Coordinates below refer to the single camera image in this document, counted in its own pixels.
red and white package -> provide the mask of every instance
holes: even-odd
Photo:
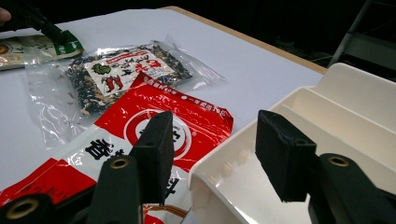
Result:
[[[191,208],[187,187],[191,167],[226,140],[233,117],[221,107],[191,97],[140,73],[131,88],[89,129],[17,184],[0,191],[0,206],[26,194],[48,193],[59,203],[93,186],[104,161],[128,155],[157,113],[172,111],[175,158],[165,205]],[[180,223],[182,216],[146,204],[146,224]]]

seaweed snack package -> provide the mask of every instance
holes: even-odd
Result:
[[[172,89],[139,73],[130,89],[90,128],[19,183],[0,191],[4,205],[30,193],[48,193],[54,203],[92,187],[108,158],[128,155],[157,113],[172,111],[175,158],[165,206],[144,204],[146,224],[180,223],[191,208],[191,167],[232,132],[233,117],[221,107]]]
[[[86,116],[104,112],[144,72],[162,84],[185,91],[222,79],[202,62],[162,41],[115,49],[99,49],[74,60],[67,71]]]
[[[58,60],[72,58],[80,55],[84,48],[78,39],[64,31],[67,41],[63,45],[53,43],[45,35],[24,35],[7,39],[0,39],[0,70],[19,68],[25,66],[24,49],[34,48],[50,55],[48,59]]]

packaging logo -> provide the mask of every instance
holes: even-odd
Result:
[[[149,120],[161,110],[146,109],[132,116],[125,125],[124,138],[133,145],[145,130]],[[175,160],[183,158],[191,147],[191,131],[187,124],[174,114],[173,137],[175,147]]]

clear plastic bag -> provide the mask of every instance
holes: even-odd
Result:
[[[99,49],[74,60],[66,74],[78,93],[81,112],[89,116],[103,112],[120,99],[139,72],[179,91],[223,80],[205,64],[162,41]]]
[[[167,38],[166,43],[153,40],[146,45],[98,49],[61,60],[53,60],[46,51],[25,48],[29,91],[46,149],[62,147],[90,127],[128,90],[136,71],[144,71],[178,91],[226,81]],[[102,75],[92,76],[92,69]]]

plastic tray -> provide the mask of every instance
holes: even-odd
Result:
[[[343,63],[318,85],[270,108],[318,144],[317,155],[355,161],[380,189],[396,194],[396,83]],[[190,172],[199,223],[311,223],[305,203],[282,203],[255,155],[257,120],[196,163]]]

